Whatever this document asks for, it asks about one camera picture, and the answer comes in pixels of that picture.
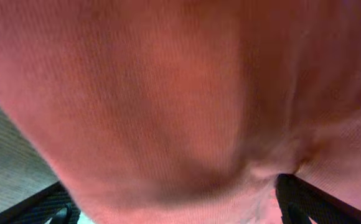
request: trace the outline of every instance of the ribbed fabric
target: ribbed fabric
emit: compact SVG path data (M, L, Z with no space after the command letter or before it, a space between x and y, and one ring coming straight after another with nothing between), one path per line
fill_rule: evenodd
M0 1L0 106L97 223L361 209L361 1Z

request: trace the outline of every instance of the cloth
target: cloth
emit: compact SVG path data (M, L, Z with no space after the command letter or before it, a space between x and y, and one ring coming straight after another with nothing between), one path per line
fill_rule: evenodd
M361 209L361 0L0 0L0 107L97 223Z

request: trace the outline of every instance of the pink fabric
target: pink fabric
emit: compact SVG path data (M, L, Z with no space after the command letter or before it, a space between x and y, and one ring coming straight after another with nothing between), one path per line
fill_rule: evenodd
M97 223L361 209L361 0L0 1L0 106Z

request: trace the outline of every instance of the gray surface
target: gray surface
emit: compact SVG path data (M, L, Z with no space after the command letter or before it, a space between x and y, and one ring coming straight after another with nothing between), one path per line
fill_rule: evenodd
M57 181L0 110L0 212Z

